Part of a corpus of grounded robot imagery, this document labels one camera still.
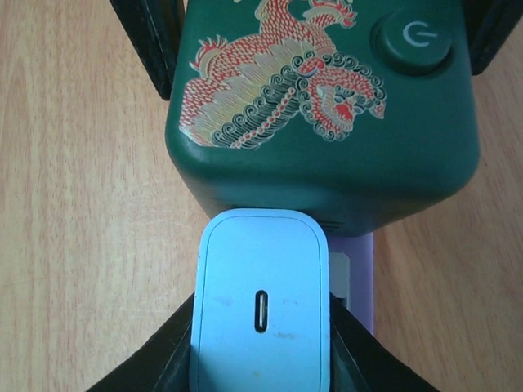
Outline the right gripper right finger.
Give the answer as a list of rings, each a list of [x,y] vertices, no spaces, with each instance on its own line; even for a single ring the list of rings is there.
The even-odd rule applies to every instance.
[[[335,296],[330,297],[330,389],[437,392],[390,353]]]

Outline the purple power strip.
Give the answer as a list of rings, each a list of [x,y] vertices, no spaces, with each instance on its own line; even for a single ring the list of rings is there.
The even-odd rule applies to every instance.
[[[331,293],[374,335],[373,234],[328,236]]]

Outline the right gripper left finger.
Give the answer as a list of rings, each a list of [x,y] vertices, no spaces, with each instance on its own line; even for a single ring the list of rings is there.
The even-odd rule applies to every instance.
[[[194,297],[189,296],[150,339],[90,391],[188,391]]]

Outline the dark green cube adapter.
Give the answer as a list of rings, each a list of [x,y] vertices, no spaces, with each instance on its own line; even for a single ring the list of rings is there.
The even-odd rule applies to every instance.
[[[474,176],[461,1],[191,1],[165,130],[209,216],[304,212],[359,236]]]

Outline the light blue plug adapter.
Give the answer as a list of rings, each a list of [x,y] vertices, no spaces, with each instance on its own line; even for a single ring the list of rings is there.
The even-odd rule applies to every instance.
[[[207,224],[189,385],[193,391],[329,389],[329,252],[311,217],[234,209]]]

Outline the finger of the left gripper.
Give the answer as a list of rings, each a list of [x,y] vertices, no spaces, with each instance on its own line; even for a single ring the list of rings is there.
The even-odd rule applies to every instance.
[[[473,76],[486,70],[521,17],[521,0],[469,1],[469,57]]]
[[[111,0],[160,97],[169,100],[186,13],[182,0]]]

